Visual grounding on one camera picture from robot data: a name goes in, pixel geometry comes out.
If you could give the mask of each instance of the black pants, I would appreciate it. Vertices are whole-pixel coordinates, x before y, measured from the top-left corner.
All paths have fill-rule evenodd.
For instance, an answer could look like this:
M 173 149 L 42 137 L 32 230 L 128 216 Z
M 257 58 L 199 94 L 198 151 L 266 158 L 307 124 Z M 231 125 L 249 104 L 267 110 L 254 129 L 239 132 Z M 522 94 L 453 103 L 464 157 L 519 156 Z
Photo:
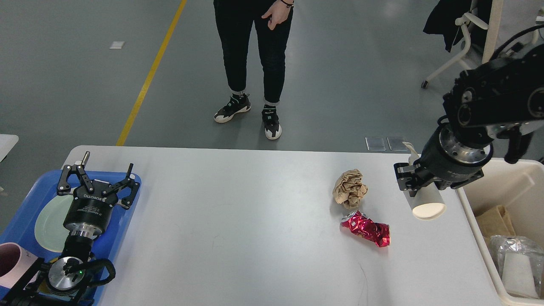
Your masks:
M 264 98 L 271 105 L 280 101 L 285 81 L 285 49 L 293 19 L 291 8 L 289 18 L 270 30 L 268 19 L 262 19 L 261 16 L 273 3 L 274 0 L 213 1 L 228 86 L 233 91 L 245 89 L 249 35 L 255 24 L 264 72 Z

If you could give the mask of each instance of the blue tray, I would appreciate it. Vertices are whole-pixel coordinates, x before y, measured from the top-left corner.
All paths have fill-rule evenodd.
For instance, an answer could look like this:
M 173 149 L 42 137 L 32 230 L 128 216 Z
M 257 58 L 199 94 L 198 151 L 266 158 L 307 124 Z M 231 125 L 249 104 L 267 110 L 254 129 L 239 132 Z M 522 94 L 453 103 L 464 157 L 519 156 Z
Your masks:
M 15 216 L 8 227 L 6 227 L 4 233 L 0 235 L 0 243 L 18 243 L 21 247 L 34 255 L 45 258 L 46 262 L 60 255 L 60 253 L 46 250 L 38 244 L 34 237 L 34 226 L 36 225 L 36 220 L 41 210 L 57 195 L 57 184 L 61 172 L 61 170 L 49 171 L 34 183 L 34 186 L 32 186 L 32 189 L 24 199 L 19 210 L 15 213 Z M 118 172 L 88 171 L 87 174 L 92 180 L 99 179 L 111 183 L 119 182 L 126 176 L 126 173 Z M 140 177 L 136 175 L 135 180 L 139 182 L 141 186 Z M 72 187 L 80 186 L 79 180 L 75 175 L 70 176 L 68 183 Z M 121 191 L 118 196 L 119 199 L 121 199 L 129 194 L 130 189 L 127 188 Z M 120 206 L 115 206 L 113 208 L 112 218 L 106 233 L 96 239 L 92 246 L 92 252 L 95 253 L 96 258 L 107 258 L 111 262 L 114 262 L 114 259 L 119 252 L 119 248 L 121 247 L 121 242 L 125 236 L 128 224 L 131 221 L 132 214 L 136 209 L 139 196 L 140 192 L 136 195 L 129 210 L 124 210 Z M 95 305 L 98 304 L 98 299 L 100 298 L 103 289 L 104 286 L 100 286 L 96 289 L 96 292 L 94 293 Z M 0 286 L 0 299 L 4 297 L 8 291 L 9 289 Z

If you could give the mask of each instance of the sneaker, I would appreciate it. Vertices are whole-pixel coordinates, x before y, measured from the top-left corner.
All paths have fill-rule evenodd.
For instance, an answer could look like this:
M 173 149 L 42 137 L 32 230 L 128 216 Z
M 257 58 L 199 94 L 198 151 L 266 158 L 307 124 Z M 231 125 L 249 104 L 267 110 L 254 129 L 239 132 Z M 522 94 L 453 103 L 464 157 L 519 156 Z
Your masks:
M 278 139 L 281 136 L 281 125 L 277 113 L 272 109 L 263 109 L 264 134 L 270 140 Z
M 222 109 L 217 111 L 213 116 L 213 120 L 218 123 L 225 123 L 234 117 L 235 114 L 245 113 L 251 109 L 248 95 L 241 96 L 233 94 L 231 100 Z

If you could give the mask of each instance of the hand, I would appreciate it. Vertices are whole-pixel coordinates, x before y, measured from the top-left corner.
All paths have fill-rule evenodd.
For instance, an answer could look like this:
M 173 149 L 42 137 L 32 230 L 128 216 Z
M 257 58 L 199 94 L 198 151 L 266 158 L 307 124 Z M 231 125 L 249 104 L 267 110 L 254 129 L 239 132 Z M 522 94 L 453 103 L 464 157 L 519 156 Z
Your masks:
M 268 28 L 273 30 L 277 25 L 287 20 L 287 17 L 289 17 L 289 11 L 291 11 L 291 8 L 288 8 L 285 3 L 277 0 L 261 18 L 267 19 L 270 17 L 270 20 L 268 21 Z

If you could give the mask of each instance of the storage bin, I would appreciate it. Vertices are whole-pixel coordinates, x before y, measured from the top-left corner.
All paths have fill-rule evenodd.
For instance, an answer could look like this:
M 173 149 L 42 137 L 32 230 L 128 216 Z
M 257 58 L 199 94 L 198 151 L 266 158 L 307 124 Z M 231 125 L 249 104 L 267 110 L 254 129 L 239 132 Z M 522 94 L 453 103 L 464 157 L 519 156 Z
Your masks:
M 457 193 L 497 293 L 505 305 L 544 305 L 544 299 L 513 297 L 506 292 L 474 217 L 504 205 L 516 235 L 544 247 L 544 165 L 529 160 L 508 164 L 502 158 L 493 158 L 483 171 L 483 178 Z

